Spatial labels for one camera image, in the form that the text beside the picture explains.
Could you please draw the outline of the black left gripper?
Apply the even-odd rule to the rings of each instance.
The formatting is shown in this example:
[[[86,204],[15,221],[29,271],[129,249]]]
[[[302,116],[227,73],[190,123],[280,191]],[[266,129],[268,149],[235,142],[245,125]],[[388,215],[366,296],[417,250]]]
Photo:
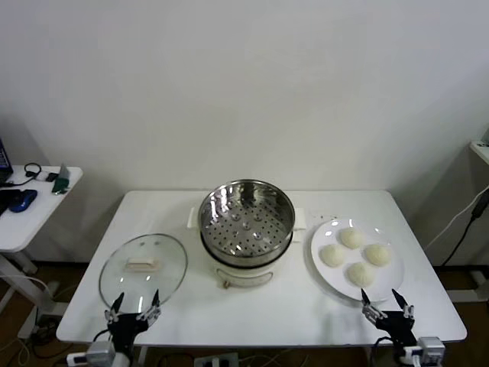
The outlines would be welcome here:
[[[144,312],[119,313],[124,295],[125,293],[121,292],[105,311],[105,319],[115,351],[124,355],[133,355],[137,335],[147,331],[161,315],[160,296],[159,290],[156,289],[151,305]]]

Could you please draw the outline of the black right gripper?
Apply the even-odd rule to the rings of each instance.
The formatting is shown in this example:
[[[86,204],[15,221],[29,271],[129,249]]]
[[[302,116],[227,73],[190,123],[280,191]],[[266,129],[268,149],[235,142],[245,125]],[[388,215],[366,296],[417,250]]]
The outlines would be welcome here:
[[[416,338],[413,335],[414,306],[409,305],[406,299],[392,289],[394,298],[402,311],[382,311],[377,309],[361,289],[362,313],[369,321],[376,321],[375,326],[379,330],[388,333],[393,345],[397,348],[415,346]]]

